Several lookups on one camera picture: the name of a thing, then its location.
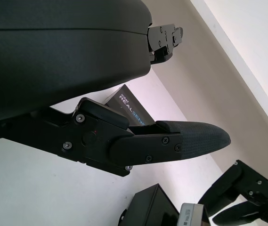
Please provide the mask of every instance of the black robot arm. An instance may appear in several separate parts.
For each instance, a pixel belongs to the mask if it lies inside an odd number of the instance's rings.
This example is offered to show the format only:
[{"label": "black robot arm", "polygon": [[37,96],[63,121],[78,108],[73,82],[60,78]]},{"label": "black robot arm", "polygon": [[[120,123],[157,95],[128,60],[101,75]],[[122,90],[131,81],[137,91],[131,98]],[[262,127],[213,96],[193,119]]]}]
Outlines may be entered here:
[{"label": "black robot arm", "polygon": [[194,158],[230,144],[228,133],[206,123],[130,127],[123,115],[88,98],[71,114],[45,108],[1,120],[0,138],[119,176],[128,175],[133,165]]},{"label": "black robot arm", "polygon": [[239,160],[211,186],[199,203],[211,217],[239,195],[247,201],[215,216],[213,221],[217,225],[238,226],[258,218],[268,223],[268,180]]}]

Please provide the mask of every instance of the white surface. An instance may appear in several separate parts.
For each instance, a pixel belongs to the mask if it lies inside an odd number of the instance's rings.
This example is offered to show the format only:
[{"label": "white surface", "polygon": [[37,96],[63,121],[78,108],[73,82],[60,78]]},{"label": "white surface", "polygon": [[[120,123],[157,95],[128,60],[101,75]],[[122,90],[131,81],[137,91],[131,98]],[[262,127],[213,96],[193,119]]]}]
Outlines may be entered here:
[{"label": "white surface", "polygon": [[[155,120],[185,120],[155,73],[127,83]],[[89,94],[103,101],[117,88]],[[74,109],[77,100],[56,105]],[[116,226],[133,195],[160,183],[178,210],[197,202],[221,171],[210,155],[135,166],[121,178],[0,139],[0,226]]]},{"label": "white surface", "polygon": [[268,0],[191,0],[268,116]]}]

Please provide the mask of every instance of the metal bracket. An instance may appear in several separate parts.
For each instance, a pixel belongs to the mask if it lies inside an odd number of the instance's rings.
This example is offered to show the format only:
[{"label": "metal bracket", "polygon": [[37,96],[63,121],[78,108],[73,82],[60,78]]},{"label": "metal bracket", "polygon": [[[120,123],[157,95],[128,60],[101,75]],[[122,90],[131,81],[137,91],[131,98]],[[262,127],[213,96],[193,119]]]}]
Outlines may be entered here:
[{"label": "metal bracket", "polygon": [[150,27],[148,29],[148,49],[151,64],[158,64],[172,57],[173,48],[182,42],[183,29],[174,24]]}]

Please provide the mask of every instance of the black device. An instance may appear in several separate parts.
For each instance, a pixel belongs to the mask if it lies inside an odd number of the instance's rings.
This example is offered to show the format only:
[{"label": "black device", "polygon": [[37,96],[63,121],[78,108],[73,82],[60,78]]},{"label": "black device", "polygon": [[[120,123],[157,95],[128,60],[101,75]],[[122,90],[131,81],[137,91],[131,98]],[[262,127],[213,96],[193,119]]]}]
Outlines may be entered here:
[{"label": "black device", "polygon": [[50,105],[146,75],[183,29],[150,27],[140,0],[0,0],[0,138],[126,176],[133,165],[197,157],[230,144],[199,122],[132,127],[89,99],[72,114]]},{"label": "black device", "polygon": [[239,195],[247,201],[230,207],[213,218],[219,226],[238,226],[262,219],[268,223],[268,180],[237,160],[204,194],[203,204],[211,217]]},{"label": "black device", "polygon": [[127,117],[130,126],[145,126],[155,123],[153,118],[126,85],[120,87],[109,97],[106,106]]},{"label": "black device", "polygon": [[179,212],[159,184],[135,194],[118,226],[176,226]]}]

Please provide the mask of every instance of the black plastic cover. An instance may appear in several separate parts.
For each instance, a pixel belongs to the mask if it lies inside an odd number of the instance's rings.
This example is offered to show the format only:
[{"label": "black plastic cover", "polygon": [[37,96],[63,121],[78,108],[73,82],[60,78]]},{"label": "black plastic cover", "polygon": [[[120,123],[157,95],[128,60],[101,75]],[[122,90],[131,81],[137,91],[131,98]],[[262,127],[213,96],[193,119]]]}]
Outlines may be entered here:
[{"label": "black plastic cover", "polygon": [[147,34],[141,0],[0,0],[0,30],[103,29]]},{"label": "black plastic cover", "polygon": [[0,0],[0,120],[150,70],[140,0]]}]

